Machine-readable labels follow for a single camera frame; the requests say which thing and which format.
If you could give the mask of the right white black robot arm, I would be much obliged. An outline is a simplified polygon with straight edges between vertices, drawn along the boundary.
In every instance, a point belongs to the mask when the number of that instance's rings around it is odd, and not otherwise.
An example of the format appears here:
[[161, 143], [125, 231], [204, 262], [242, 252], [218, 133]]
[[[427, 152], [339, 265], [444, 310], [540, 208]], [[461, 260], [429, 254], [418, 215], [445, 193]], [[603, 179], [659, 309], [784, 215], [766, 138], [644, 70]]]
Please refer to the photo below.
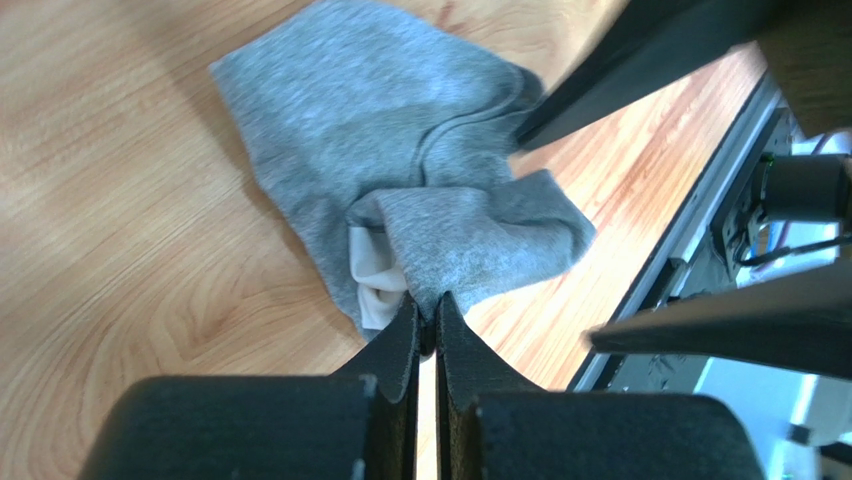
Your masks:
[[[802, 131], [851, 125], [847, 1], [631, 1], [516, 133], [535, 150], [755, 42]], [[849, 222], [847, 155], [761, 157], [745, 172], [751, 219]], [[645, 312], [591, 333], [610, 354], [696, 354], [849, 379], [851, 264]]]

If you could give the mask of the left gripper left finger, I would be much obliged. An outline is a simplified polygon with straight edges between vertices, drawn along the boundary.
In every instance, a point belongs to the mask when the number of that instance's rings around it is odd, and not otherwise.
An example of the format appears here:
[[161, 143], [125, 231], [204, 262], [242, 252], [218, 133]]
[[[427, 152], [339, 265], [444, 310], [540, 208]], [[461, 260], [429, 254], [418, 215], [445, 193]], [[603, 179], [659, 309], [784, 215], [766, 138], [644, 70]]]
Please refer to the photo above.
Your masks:
[[411, 479], [420, 314], [326, 376], [159, 376], [110, 410], [83, 479]]

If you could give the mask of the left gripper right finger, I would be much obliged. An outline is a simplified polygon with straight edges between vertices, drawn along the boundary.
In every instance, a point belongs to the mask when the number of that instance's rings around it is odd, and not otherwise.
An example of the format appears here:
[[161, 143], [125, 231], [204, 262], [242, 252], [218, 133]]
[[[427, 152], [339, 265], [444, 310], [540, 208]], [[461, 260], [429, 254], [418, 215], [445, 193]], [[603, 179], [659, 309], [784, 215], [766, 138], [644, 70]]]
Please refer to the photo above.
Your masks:
[[759, 479], [739, 420], [684, 394], [551, 392], [466, 324], [451, 294], [435, 311], [442, 479]]

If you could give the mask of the grey white underwear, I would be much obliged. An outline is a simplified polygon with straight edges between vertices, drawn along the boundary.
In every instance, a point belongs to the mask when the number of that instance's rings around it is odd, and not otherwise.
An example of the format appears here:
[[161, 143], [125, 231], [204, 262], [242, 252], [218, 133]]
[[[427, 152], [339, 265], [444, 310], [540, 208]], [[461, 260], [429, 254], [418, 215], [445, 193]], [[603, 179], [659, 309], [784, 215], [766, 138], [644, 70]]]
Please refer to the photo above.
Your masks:
[[546, 170], [512, 173], [533, 72], [396, 7], [319, 1], [211, 75], [259, 187], [366, 338], [563, 275], [596, 230]]

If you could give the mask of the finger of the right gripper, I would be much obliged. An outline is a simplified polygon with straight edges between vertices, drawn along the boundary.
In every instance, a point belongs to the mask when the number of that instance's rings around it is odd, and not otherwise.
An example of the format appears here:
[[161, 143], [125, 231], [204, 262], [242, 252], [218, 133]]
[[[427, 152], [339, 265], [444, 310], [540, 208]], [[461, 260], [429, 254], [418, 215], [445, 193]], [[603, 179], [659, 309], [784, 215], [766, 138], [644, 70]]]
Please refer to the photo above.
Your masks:
[[588, 334], [613, 354], [694, 354], [851, 378], [851, 263], [644, 311]]
[[768, 0], [632, 0], [516, 131], [524, 151], [566, 137], [753, 41]]

